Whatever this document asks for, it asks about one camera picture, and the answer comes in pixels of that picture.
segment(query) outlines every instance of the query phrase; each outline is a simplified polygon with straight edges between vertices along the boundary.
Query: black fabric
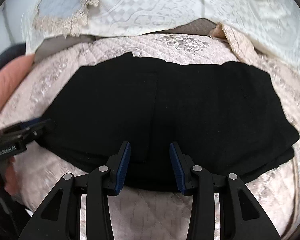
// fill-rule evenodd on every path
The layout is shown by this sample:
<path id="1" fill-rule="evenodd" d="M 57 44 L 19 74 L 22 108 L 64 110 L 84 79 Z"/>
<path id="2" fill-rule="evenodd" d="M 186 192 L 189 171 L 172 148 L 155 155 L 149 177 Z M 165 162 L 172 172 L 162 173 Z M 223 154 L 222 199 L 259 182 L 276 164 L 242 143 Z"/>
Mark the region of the black fabric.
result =
<path id="1" fill-rule="evenodd" d="M 268 73 L 238 62 L 185 65 L 127 53 L 81 67 L 44 114 L 56 130 L 38 140 L 91 172 L 131 143 L 126 185 L 176 189 L 169 144 L 211 173 L 244 182 L 290 160 L 299 139 Z"/>
<path id="2" fill-rule="evenodd" d="M 14 60 L 19 56 L 24 55 L 25 53 L 26 53 L 25 43 L 16 44 L 6 49 L 4 52 L 0 54 L 0 70 L 10 61 Z"/>

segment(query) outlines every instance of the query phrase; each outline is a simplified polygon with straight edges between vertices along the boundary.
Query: beige lace trim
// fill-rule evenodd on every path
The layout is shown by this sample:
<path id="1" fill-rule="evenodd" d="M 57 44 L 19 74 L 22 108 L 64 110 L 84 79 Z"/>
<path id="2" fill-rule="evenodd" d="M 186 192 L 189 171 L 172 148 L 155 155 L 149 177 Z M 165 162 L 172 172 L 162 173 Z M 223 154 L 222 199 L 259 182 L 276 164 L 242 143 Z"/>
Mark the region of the beige lace trim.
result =
<path id="1" fill-rule="evenodd" d="M 99 0 L 81 0 L 81 8 L 71 17 L 59 18 L 50 16 L 39 16 L 39 0 L 35 7 L 32 25 L 39 33 L 55 33 L 64 36 L 79 36 L 83 26 L 88 24 L 88 5 L 98 6 Z"/>

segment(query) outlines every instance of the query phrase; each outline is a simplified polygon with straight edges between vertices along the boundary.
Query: silver screw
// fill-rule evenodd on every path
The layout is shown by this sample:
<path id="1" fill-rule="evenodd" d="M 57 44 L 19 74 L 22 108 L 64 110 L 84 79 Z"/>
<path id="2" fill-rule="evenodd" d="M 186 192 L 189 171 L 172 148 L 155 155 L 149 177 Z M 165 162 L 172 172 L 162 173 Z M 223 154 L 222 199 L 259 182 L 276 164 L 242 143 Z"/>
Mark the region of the silver screw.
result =
<path id="1" fill-rule="evenodd" d="M 230 173 L 229 174 L 229 178 L 235 180 L 235 179 L 238 178 L 238 176 L 236 174 L 234 174 L 234 173 Z"/>
<path id="2" fill-rule="evenodd" d="M 193 166 L 192 169 L 193 169 L 194 171 L 202 171 L 202 167 L 199 166 L 199 165 Z"/>
<path id="3" fill-rule="evenodd" d="M 71 173 L 66 173 L 65 175 L 63 175 L 63 179 L 68 180 L 72 178 L 72 174 Z"/>
<path id="4" fill-rule="evenodd" d="M 99 167 L 99 171 L 101 171 L 101 172 L 105 172 L 107 170 L 108 170 L 108 166 L 102 165 Z"/>

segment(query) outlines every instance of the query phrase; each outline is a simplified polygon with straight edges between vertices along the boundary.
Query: white fabric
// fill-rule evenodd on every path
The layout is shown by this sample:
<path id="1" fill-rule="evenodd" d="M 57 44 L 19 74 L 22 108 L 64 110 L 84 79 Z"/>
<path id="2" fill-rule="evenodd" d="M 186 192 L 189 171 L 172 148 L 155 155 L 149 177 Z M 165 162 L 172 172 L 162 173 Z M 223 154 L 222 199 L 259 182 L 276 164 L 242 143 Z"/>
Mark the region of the white fabric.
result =
<path id="1" fill-rule="evenodd" d="M 132 52 L 136 57 L 157 57 L 181 65 L 238 61 L 224 41 L 196 35 L 150 34 L 81 43 L 48 57 L 35 66 L 1 112 L 0 129 L 42 115 L 81 65 L 95 65 L 126 52 Z M 260 67 L 270 73 L 285 114 L 300 133 L 300 76 L 285 65 L 264 62 Z M 300 222 L 300 140 L 294 145 L 294 150 L 295 159 L 248 183 L 249 189 L 280 235 L 286 229 L 291 234 Z M 28 146 L 25 153 L 18 155 L 16 160 L 15 169 L 21 181 L 21 195 L 26 206 L 33 211 L 64 173 L 71 172 L 76 176 L 84 173 L 48 150 L 40 148 L 35 142 Z M 215 201 L 215 240 L 219 240 L 217 195 Z M 191 197 L 183 197 L 181 194 L 125 187 L 118 197 L 109 197 L 114 238 L 186 239 L 191 203 Z M 86 239 L 85 197 L 81 210 L 81 239 Z"/>
<path id="2" fill-rule="evenodd" d="M 89 8 L 82 34 L 102 37 L 141 35 L 172 29 L 198 18 L 221 22 L 246 34 L 256 49 L 279 57 L 300 73 L 300 8 L 294 0 L 100 0 Z M 27 54 L 46 38 L 33 18 L 24 18 Z"/>

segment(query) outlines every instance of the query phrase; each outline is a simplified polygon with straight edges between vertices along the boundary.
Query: black garment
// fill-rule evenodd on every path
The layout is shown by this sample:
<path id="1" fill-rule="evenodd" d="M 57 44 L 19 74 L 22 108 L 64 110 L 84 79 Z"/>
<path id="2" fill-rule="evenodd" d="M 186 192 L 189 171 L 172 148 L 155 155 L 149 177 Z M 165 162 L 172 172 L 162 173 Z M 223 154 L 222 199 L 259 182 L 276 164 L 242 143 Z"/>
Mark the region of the black garment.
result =
<path id="1" fill-rule="evenodd" d="M 238 62 L 185 65 L 127 53 L 81 67 L 44 114 L 38 140 L 90 172 L 131 143 L 126 185 L 175 190 L 169 144 L 211 173 L 244 182 L 290 160 L 299 139 L 268 73 Z"/>
<path id="2" fill-rule="evenodd" d="M 10 61 L 14 60 L 19 56 L 24 55 L 25 53 L 26 53 L 25 43 L 16 44 L 6 49 L 4 52 L 0 54 L 0 70 Z"/>

